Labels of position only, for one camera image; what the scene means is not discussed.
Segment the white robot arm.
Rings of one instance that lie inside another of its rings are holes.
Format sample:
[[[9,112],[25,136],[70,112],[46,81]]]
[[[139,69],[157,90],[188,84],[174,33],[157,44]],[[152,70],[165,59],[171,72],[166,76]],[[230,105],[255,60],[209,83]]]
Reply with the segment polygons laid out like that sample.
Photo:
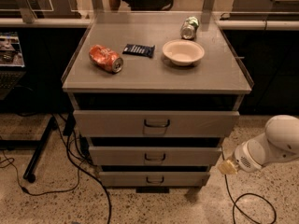
[[[271,163],[299,158],[299,119],[288,115],[268,120],[264,132],[237,146],[218,169],[223,175],[236,175],[240,170],[252,173]]]

